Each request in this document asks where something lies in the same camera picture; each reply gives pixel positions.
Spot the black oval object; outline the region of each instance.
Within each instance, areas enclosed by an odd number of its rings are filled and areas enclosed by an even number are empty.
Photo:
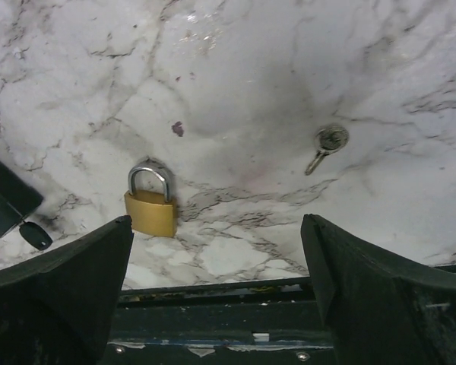
[[[34,246],[39,251],[48,249],[52,245],[52,238],[40,226],[32,222],[25,222],[19,228],[21,236],[30,245]]]

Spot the padlock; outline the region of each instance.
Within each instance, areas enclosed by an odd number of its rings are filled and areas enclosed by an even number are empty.
[[[135,177],[141,171],[153,173],[162,183],[163,194],[137,190]],[[131,217],[131,228],[152,236],[174,237],[177,228],[176,199],[172,197],[172,180],[159,162],[151,159],[140,162],[128,173],[125,208]]]

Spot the gold padlock body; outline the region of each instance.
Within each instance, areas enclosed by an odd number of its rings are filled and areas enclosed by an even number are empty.
[[[165,203],[164,195],[137,190],[125,193],[125,208],[131,217],[131,228],[151,236],[174,237],[177,229],[176,199]]]

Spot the screw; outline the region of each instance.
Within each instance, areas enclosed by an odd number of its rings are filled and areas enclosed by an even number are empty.
[[[298,352],[297,359],[299,359],[299,361],[307,361],[309,360],[309,355],[306,352]]]
[[[123,346],[115,346],[115,352],[117,354],[123,354],[125,353],[125,348]]]

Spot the dark red stain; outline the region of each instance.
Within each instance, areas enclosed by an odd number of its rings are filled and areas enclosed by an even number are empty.
[[[177,134],[178,137],[182,137],[184,135],[184,128],[182,127],[181,122],[175,122],[171,128],[173,129],[173,132]]]

